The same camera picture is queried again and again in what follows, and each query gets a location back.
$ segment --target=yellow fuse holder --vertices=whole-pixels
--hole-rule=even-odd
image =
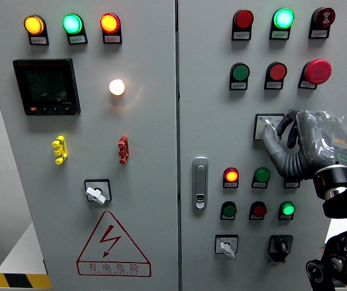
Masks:
[[[55,163],[56,165],[61,165],[65,159],[67,159],[68,153],[67,153],[67,147],[65,146],[65,138],[62,135],[59,135],[53,142],[52,147],[55,148],[53,153],[58,158],[56,159]]]

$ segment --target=red fuse holder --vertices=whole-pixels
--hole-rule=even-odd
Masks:
[[[125,135],[121,136],[121,139],[118,142],[118,147],[119,147],[119,156],[121,157],[119,160],[119,163],[123,165],[128,161],[130,156],[127,136]]]

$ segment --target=warning triangle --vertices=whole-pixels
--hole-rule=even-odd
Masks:
[[[76,264],[85,276],[151,276],[149,260],[110,211],[102,214]]]

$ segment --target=red push button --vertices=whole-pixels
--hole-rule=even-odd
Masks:
[[[265,206],[257,206],[256,208],[254,208],[253,210],[253,214],[256,216],[256,217],[261,217],[261,216],[265,216],[267,212],[267,209]]]
[[[320,7],[315,10],[312,20],[318,28],[329,28],[335,21],[335,11],[329,7]]]
[[[235,23],[241,29],[251,27],[254,22],[254,15],[249,10],[239,10],[235,15]]]
[[[314,85],[326,82],[332,73],[331,64],[325,59],[315,59],[305,68],[305,79]]]
[[[270,78],[275,81],[282,80],[286,76],[286,67],[284,64],[276,64],[270,69]]]

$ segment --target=green push button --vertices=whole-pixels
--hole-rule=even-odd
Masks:
[[[243,81],[244,79],[248,77],[248,75],[249,75],[248,67],[243,64],[237,65],[233,70],[234,79],[237,81]]]
[[[292,202],[287,201],[281,204],[280,210],[284,215],[292,215],[296,211],[296,208]]]
[[[270,172],[266,168],[259,168],[255,171],[254,177],[258,182],[266,183],[270,180]]]
[[[227,217],[233,217],[236,214],[236,208],[233,206],[227,206],[223,209],[223,214]]]

